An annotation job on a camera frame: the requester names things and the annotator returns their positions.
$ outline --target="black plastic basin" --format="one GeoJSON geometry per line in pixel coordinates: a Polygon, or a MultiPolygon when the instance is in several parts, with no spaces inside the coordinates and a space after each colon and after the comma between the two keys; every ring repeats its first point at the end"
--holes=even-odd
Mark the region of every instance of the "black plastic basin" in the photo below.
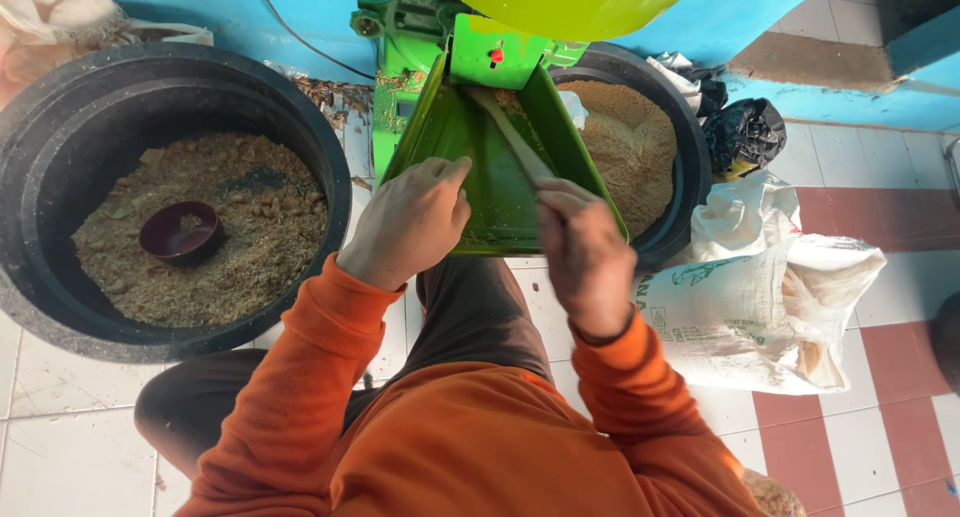
{"type": "Polygon", "coordinates": [[[636,271],[663,264],[690,244],[693,209],[711,192],[711,154],[696,115],[676,87],[642,57],[606,42],[594,42],[572,67],[549,68],[556,85],[593,80],[627,86],[650,99],[673,122],[677,156],[673,160],[673,198],[654,224],[630,241],[637,254],[636,271]]]}
{"type": "Polygon", "coordinates": [[[60,348],[133,364],[229,350],[277,324],[298,282],[227,325],[126,318],[83,272],[70,239],[146,149],[227,131],[287,146],[318,179],[328,222],[304,276],[319,274],[351,214],[351,176],[330,123],[293,82],[253,59],[152,42],[67,63],[0,112],[0,309],[60,348]]]}

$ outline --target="red tile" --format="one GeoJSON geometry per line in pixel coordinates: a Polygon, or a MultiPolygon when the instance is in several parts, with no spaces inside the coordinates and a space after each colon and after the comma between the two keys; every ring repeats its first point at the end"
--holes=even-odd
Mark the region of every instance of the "red tile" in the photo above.
{"type": "Polygon", "coordinates": [[[880,415],[900,488],[951,475],[951,464],[930,396],[881,404],[880,415]]]}
{"type": "Polygon", "coordinates": [[[944,395],[953,393],[954,388],[947,383],[940,365],[937,364],[937,357],[933,355],[933,347],[930,345],[930,322],[921,320],[911,322],[913,328],[913,337],[917,341],[917,353],[919,354],[919,364],[923,370],[923,377],[926,379],[926,387],[930,395],[944,395]]]}
{"type": "Polygon", "coordinates": [[[820,397],[816,395],[778,395],[754,391],[753,408],[756,410],[756,423],[760,427],[809,420],[824,415],[820,408],[820,397]]]}
{"type": "Polygon", "coordinates": [[[760,429],[767,474],[797,495],[807,513],[842,504],[824,418],[760,429]]]}
{"type": "Polygon", "coordinates": [[[804,234],[836,236],[831,197],[824,187],[797,187],[799,222],[804,234]]]}
{"type": "Polygon", "coordinates": [[[823,511],[817,511],[816,513],[807,513],[810,517],[844,517],[843,506],[838,505],[830,509],[824,509],[823,511]]]}
{"type": "Polygon", "coordinates": [[[881,207],[871,188],[834,187],[827,191],[836,235],[856,238],[886,251],[890,234],[881,217],[881,207]]]}
{"type": "Polygon", "coordinates": [[[934,479],[900,491],[907,517],[956,517],[960,515],[960,498],[951,494],[956,487],[952,477],[934,479]]]}
{"type": "Polygon", "coordinates": [[[953,194],[943,189],[874,189],[890,238],[889,252],[960,249],[953,194]]]}
{"type": "Polygon", "coordinates": [[[930,395],[910,323],[860,327],[881,405],[930,395]]]}

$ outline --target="dark pants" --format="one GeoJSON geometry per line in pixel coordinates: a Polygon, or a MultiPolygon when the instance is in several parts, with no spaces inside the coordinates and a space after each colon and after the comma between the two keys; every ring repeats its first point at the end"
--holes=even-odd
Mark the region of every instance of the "dark pants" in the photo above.
{"type": "MultiPolygon", "coordinates": [[[[382,387],[353,391],[343,431],[383,388],[418,369],[453,362],[522,367],[553,385],[540,332],[502,258],[447,257],[416,276],[426,309],[423,328],[403,368],[382,387]]],[[[220,424],[237,393],[266,356],[233,350],[188,359],[157,375],[136,400],[134,421],[143,437],[191,480],[200,455],[220,440],[220,424]]]]}

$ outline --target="green tray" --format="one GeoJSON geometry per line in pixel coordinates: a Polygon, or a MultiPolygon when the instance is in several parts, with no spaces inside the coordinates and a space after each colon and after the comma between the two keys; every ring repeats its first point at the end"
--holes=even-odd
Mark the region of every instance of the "green tray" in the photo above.
{"type": "MultiPolygon", "coordinates": [[[[463,181],[472,214],[457,255],[537,255],[537,197],[506,138],[486,111],[448,79],[448,54],[437,57],[413,114],[396,145],[382,182],[428,157],[450,161],[466,155],[473,168],[463,181]]],[[[587,148],[564,110],[546,69],[534,69],[516,93],[522,113],[507,118],[559,177],[606,200],[624,239],[627,227],[594,167],[587,148]]]]}

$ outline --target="hand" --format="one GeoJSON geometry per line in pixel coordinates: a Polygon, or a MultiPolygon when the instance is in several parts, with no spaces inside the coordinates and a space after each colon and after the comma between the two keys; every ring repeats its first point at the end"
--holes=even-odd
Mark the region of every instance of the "hand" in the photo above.
{"type": "Polygon", "coordinates": [[[541,181],[536,197],[540,244],[559,304],[590,344],[620,337],[634,316],[637,253],[623,241],[610,207],[566,179],[541,181]]]}
{"type": "Polygon", "coordinates": [[[360,214],[353,241],[337,254],[337,266],[390,291],[436,266],[471,217],[460,186],[472,166],[468,156],[453,162],[431,156],[380,185],[360,214]]]}

